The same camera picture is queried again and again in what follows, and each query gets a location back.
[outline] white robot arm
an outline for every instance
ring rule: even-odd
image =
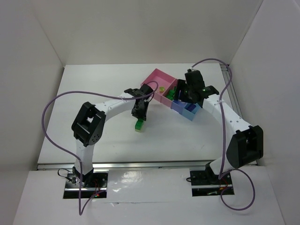
[[[175,100],[199,104],[213,115],[222,125],[219,92],[213,87],[206,87],[198,70],[188,70],[186,80],[178,80],[174,95]],[[251,126],[237,115],[229,105],[222,101],[226,127],[226,154],[223,172],[240,168],[263,157],[263,130]],[[222,157],[205,166],[211,180],[217,180],[222,164]]]
[[[118,97],[120,98],[132,98],[132,95],[128,93],[122,93]],[[107,122],[110,118],[124,112],[127,110],[132,110],[135,106],[135,101],[133,100],[116,100],[112,99],[107,102],[102,102],[99,104],[95,104],[95,108],[101,112],[104,112],[106,115],[105,122]],[[84,146],[80,139],[76,140],[76,155],[82,160],[82,172],[83,176],[88,174],[93,170],[93,152],[95,143],[100,139],[100,134],[95,134],[91,137],[91,145]],[[80,171],[80,165],[78,159],[75,162],[75,169]]]
[[[143,84],[140,89],[128,89],[119,95],[119,98],[134,98],[146,96],[153,92],[153,89]],[[72,130],[76,139],[76,155],[82,161],[82,182],[89,182],[88,178],[93,174],[93,152],[94,146],[102,136],[103,127],[110,118],[131,110],[131,113],[137,119],[146,120],[149,97],[137,100],[109,100],[96,105],[86,102],[82,105],[75,121],[72,124]],[[80,163],[77,159],[73,167],[73,173],[80,177]]]

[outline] white table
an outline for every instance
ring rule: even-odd
[[[124,64],[124,65],[67,65],[58,94],[85,90],[117,96],[128,88],[139,88],[142,81],[158,68],[175,78],[184,79],[192,64]],[[205,84],[221,91],[224,78],[219,64],[200,64],[196,67]],[[89,101],[101,103],[102,97],[72,94],[59,98],[51,114],[48,134],[59,145],[75,152],[71,125],[81,105]],[[231,106],[228,93],[224,100]],[[124,112],[109,120],[101,140],[94,150],[94,163],[214,160],[221,156],[222,130],[216,120],[199,110],[189,121],[174,110],[153,100],[148,108],[144,132],[135,131],[136,118]],[[39,164],[73,163],[74,157],[51,145],[47,139],[38,159]]]
[[[189,169],[113,170],[107,198],[92,200],[82,216],[77,199],[62,198],[64,178],[56,171],[31,171],[14,225],[284,225],[265,167],[243,170],[256,188],[255,202],[246,211],[226,208],[220,196],[192,197],[191,184],[185,180]],[[232,183],[235,195],[224,196],[225,201],[245,207],[252,199],[249,181],[233,172]]]

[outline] green block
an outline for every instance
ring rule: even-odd
[[[138,119],[137,122],[135,123],[135,131],[140,132],[143,124],[144,121],[142,119]]]
[[[165,88],[164,87],[159,87],[159,92],[162,93],[165,91]]]
[[[168,92],[166,98],[169,99],[169,100],[171,100],[171,101],[173,101],[173,99],[174,99],[174,94],[175,94],[175,91],[174,91],[174,90],[169,90],[169,92]]]

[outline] cable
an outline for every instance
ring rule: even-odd
[[[222,178],[222,181],[224,181],[225,184],[226,184],[226,187],[228,187],[228,183],[227,183],[227,181],[224,179],[224,177]]]
[[[153,98],[154,98],[154,94],[152,95],[152,98],[149,100],[149,102],[152,101]]]
[[[98,184],[97,184],[95,181],[94,181],[94,183],[95,183],[95,191],[94,191],[94,193],[96,193]]]
[[[204,59],[204,60],[201,60],[197,63],[195,63],[194,65],[192,65],[191,68],[194,68],[195,66],[197,66],[199,63],[202,63],[202,62],[205,62],[205,61],[209,61],[209,60],[214,60],[214,61],[218,61],[220,63],[222,63],[224,66],[226,66],[227,70],[228,70],[228,73],[229,73],[229,81],[227,82],[227,84],[225,85],[224,89],[221,91],[221,94],[220,94],[220,98],[219,98],[219,101],[220,101],[220,108],[221,108],[221,115],[222,115],[222,127],[223,127],[223,150],[222,150],[222,163],[221,163],[221,168],[220,168],[220,173],[219,173],[219,180],[222,179],[226,174],[228,174],[229,172],[233,171],[233,170],[237,170],[237,171],[240,171],[242,172],[243,174],[245,174],[247,176],[247,178],[250,180],[250,183],[252,185],[252,189],[253,189],[253,199],[251,201],[251,203],[246,206],[245,208],[242,208],[242,209],[235,209],[229,205],[227,205],[224,200],[223,200],[223,192],[226,189],[224,189],[222,192],[221,192],[221,200],[222,202],[224,203],[225,206],[227,206],[228,208],[232,209],[232,210],[236,210],[236,211],[242,211],[242,210],[246,210],[248,208],[250,208],[255,200],[255,187],[254,187],[254,184],[251,180],[251,178],[248,176],[248,174],[246,174],[244,171],[240,170],[240,169],[233,169],[233,170],[230,170],[230,171],[227,171],[225,173],[223,173],[223,169],[224,169],[224,164],[225,164],[225,155],[226,155],[226,125],[225,125],[225,114],[224,114],[224,108],[223,108],[223,104],[222,104],[222,97],[223,97],[223,94],[224,92],[226,91],[226,89],[229,87],[230,83],[232,82],[232,79],[233,79],[233,72],[232,70],[230,69],[230,67],[225,63],[223,62],[222,60],[219,60],[219,59],[215,59],[215,58],[208,58],[208,59]]]
[[[97,184],[98,184],[98,190],[100,190],[100,185],[99,185],[99,181],[97,180]]]
[[[54,97],[50,102],[47,103],[47,105],[45,106],[44,110],[43,110],[43,113],[42,113],[42,130],[44,132],[44,135],[45,137],[48,139],[48,141],[53,144],[55,147],[63,150],[64,152],[74,156],[76,159],[78,159],[79,161],[79,166],[80,166],[80,182],[79,182],[79,194],[78,194],[78,205],[79,205],[79,215],[81,216],[83,214],[83,211],[84,211],[84,208],[85,206],[87,205],[87,203],[92,199],[94,198],[96,195],[100,194],[101,192],[104,192],[103,191],[99,191],[95,194],[93,194],[87,201],[86,203],[83,205],[83,208],[81,209],[81,188],[82,188],[82,180],[83,180],[83,164],[82,164],[82,161],[81,159],[74,153],[72,153],[71,151],[61,147],[60,145],[58,145],[57,143],[55,143],[50,137],[49,135],[47,134],[47,131],[46,131],[46,128],[45,128],[45,114],[47,112],[47,109],[49,108],[49,106],[58,98],[64,96],[64,95],[68,95],[68,94],[75,94],[75,93],[79,93],[79,94],[89,94],[89,95],[96,95],[96,96],[101,96],[101,97],[105,97],[105,98],[112,98],[112,99],[119,99],[119,100],[137,100],[137,99],[143,99],[143,98],[147,98],[149,96],[151,96],[152,94],[155,93],[155,91],[158,89],[158,83],[156,81],[150,81],[149,83],[155,83],[156,84],[156,88],[153,92],[151,92],[150,94],[148,95],[145,95],[145,96],[142,96],[142,97],[132,97],[132,98],[121,98],[121,97],[115,97],[115,96],[109,96],[109,95],[103,95],[103,94],[98,94],[98,93],[95,93],[95,92],[89,92],[89,91],[80,91],[80,90],[74,90],[74,91],[67,91],[67,92],[64,92],[64,93],[61,93],[59,95],[57,95],[56,97]]]
[[[242,171],[242,170],[240,170],[240,169],[229,170],[229,171],[225,172],[224,175],[226,175],[226,174],[228,174],[228,173],[230,173],[230,172],[232,172],[232,171],[235,171],[235,170],[236,170],[236,171],[240,171],[241,173],[245,174],[245,176],[249,179],[249,181],[250,181],[250,183],[251,183],[252,190],[253,190],[253,197],[252,197],[252,200],[251,200],[250,204],[249,204],[248,206],[246,206],[246,207],[244,207],[244,208],[240,208],[240,209],[233,208],[233,207],[227,205],[227,203],[226,203],[226,202],[224,201],[224,199],[223,199],[223,193],[224,193],[227,189],[229,189],[229,188],[231,188],[231,187],[227,187],[227,188],[223,189],[222,192],[221,192],[221,194],[220,194],[220,197],[221,197],[221,200],[222,200],[223,204],[224,204],[226,207],[230,208],[231,210],[235,210],[235,211],[243,211],[243,210],[249,209],[249,208],[253,205],[254,200],[255,200],[255,187],[254,187],[253,181],[251,180],[251,178],[249,177],[249,175],[246,174],[246,172],[244,172],[244,171]]]
[[[67,170],[67,169],[65,169],[65,168],[60,168],[60,169],[58,169],[58,171],[57,171],[57,175],[59,175],[60,177],[66,178],[68,181],[72,182],[72,179],[71,179],[71,178],[61,176],[61,175],[60,175],[60,170],[66,170],[66,171],[68,171],[69,173],[72,173],[72,172],[69,171],[69,170]]]

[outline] white backdrop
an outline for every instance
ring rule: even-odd
[[[43,135],[62,64],[27,0],[0,1],[0,223],[11,225]]]
[[[232,61],[243,117],[264,130],[262,159],[287,225],[299,224],[300,0],[264,0]]]
[[[31,0],[63,64],[230,61],[262,0]]]

